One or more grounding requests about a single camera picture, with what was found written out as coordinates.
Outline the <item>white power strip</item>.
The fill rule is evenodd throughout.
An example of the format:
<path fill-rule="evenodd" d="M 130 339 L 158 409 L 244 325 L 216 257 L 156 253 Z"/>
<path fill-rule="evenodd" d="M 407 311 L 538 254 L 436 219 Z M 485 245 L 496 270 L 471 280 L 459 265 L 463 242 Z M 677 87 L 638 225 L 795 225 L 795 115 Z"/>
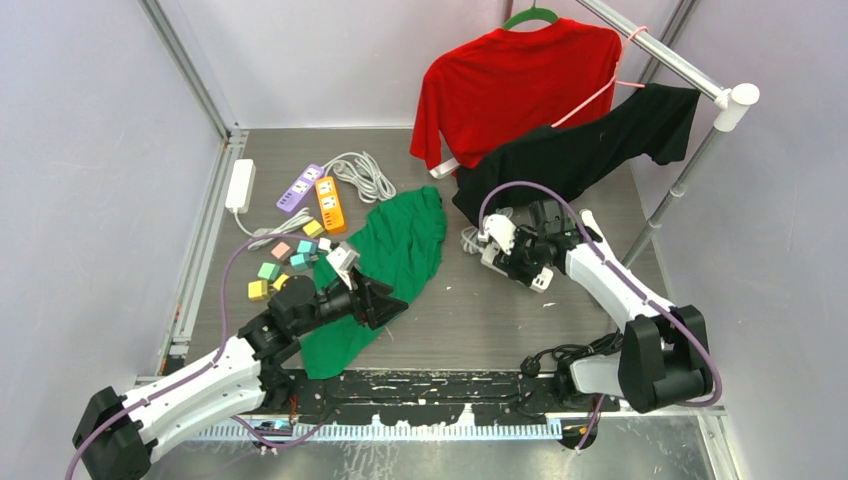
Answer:
<path fill-rule="evenodd" d="M 226 210 L 233 214 L 244 214 L 249 210 L 255 175 L 253 159 L 234 162 L 224 203 Z"/>
<path fill-rule="evenodd" d="M 483 249 L 480 262 L 487 268 L 517 281 L 537 293 L 545 292 L 553 279 L 553 271 L 548 267 L 542 267 L 539 273 L 531 277 L 529 273 L 512 265 L 509 256 L 494 242 L 489 243 Z"/>

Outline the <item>teal plug adapter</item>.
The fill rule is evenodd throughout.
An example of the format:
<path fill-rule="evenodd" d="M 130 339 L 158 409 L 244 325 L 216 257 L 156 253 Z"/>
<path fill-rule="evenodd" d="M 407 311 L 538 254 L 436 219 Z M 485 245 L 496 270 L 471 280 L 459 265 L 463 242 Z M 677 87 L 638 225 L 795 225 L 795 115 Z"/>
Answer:
<path fill-rule="evenodd" d="M 311 257 L 316 255 L 319 250 L 319 241 L 316 240 L 300 240 L 297 246 L 297 253 Z"/>
<path fill-rule="evenodd" d="M 290 265 L 296 272 L 304 272 L 313 267 L 312 255 L 308 253 L 297 253 L 290 257 Z"/>

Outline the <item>yellow plug adapter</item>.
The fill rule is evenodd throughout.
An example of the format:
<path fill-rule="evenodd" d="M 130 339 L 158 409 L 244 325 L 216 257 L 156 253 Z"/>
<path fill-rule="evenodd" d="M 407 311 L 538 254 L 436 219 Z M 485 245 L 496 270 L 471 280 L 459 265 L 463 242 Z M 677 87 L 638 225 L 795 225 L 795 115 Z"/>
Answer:
<path fill-rule="evenodd" d="M 277 277 L 277 279 L 271 284 L 272 289 L 274 291 L 280 291 L 284 287 L 285 283 L 287 282 L 287 280 L 289 278 L 290 278 L 289 275 L 287 275 L 285 273 L 281 273 Z"/>
<path fill-rule="evenodd" d="M 308 236 L 312 239 L 318 239 L 321 236 L 326 234 L 326 230 L 324 228 L 324 225 L 321 222 L 319 222 L 318 220 L 315 220 L 315 219 L 310 220 L 305 225 L 303 225 L 302 231 L 306 236 Z"/>
<path fill-rule="evenodd" d="M 247 284 L 247 298 L 250 301 L 266 300 L 270 297 L 269 282 L 265 279 L 251 281 Z"/>

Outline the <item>orange power strip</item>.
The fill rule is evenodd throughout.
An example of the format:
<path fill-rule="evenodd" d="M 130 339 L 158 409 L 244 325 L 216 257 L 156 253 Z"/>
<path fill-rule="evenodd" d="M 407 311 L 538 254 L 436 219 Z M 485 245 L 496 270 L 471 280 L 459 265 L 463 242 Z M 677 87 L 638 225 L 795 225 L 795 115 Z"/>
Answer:
<path fill-rule="evenodd" d="M 325 176 L 317 179 L 315 190 L 325 231 L 329 234 L 344 233 L 347 223 L 334 178 Z"/>

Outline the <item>pink plug adapter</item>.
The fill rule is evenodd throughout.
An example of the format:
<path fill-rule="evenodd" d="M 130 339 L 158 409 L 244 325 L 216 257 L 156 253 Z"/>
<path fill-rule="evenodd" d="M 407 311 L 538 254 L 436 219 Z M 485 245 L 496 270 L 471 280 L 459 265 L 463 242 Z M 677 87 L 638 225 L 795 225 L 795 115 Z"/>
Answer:
<path fill-rule="evenodd" d="M 292 247 L 285 241 L 279 241 L 272 249 L 271 255 L 278 262 L 285 262 L 293 253 Z"/>

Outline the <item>light green plug adapter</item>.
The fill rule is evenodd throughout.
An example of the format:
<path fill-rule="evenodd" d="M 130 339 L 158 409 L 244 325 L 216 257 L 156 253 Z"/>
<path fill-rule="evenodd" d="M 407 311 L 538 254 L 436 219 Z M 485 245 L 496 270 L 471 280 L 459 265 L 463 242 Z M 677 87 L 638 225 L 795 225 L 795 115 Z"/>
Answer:
<path fill-rule="evenodd" d="M 282 274 L 282 266 L 277 263 L 263 262 L 260 266 L 257 277 L 261 280 L 272 283 L 276 281 Z"/>

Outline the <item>purple power strip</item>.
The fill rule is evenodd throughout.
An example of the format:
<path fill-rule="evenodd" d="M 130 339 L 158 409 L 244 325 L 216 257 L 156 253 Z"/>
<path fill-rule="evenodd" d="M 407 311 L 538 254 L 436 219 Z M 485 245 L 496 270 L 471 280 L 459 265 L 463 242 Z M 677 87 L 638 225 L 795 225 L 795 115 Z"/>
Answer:
<path fill-rule="evenodd" d="M 309 164 L 277 200 L 276 207 L 287 214 L 292 213 L 313 189 L 316 181 L 324 176 L 324 173 L 323 166 Z"/>

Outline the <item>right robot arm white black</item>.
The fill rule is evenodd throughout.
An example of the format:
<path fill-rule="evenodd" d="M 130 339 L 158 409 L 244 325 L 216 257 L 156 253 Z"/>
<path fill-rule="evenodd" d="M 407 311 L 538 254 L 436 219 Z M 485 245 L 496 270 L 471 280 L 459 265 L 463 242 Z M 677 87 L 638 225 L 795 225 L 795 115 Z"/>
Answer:
<path fill-rule="evenodd" d="M 640 413 L 716 403 L 722 384 L 701 312 L 674 305 L 638 280 L 618 260 L 590 211 L 569 212 L 556 200 L 543 200 L 531 203 L 529 214 L 530 224 L 516 227 L 507 247 L 513 276 L 528 282 L 554 267 L 616 324 L 609 339 L 559 357 L 558 403 L 577 411 L 600 394 L 623 398 Z"/>

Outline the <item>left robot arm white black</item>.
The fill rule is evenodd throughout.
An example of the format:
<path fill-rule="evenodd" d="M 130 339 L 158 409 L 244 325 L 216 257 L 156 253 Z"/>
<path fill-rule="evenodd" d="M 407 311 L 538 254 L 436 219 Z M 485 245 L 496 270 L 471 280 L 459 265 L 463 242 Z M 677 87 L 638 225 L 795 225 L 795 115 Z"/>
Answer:
<path fill-rule="evenodd" d="M 282 365 L 300 351 L 302 336 L 345 317 L 376 330 L 408 307 L 392 286 L 358 269 L 323 288 L 293 276 L 212 353 L 133 390 L 107 386 L 93 394 L 65 476 L 82 464 L 92 479 L 140 479 L 171 449 L 226 418 L 260 407 L 280 412 L 292 397 Z"/>

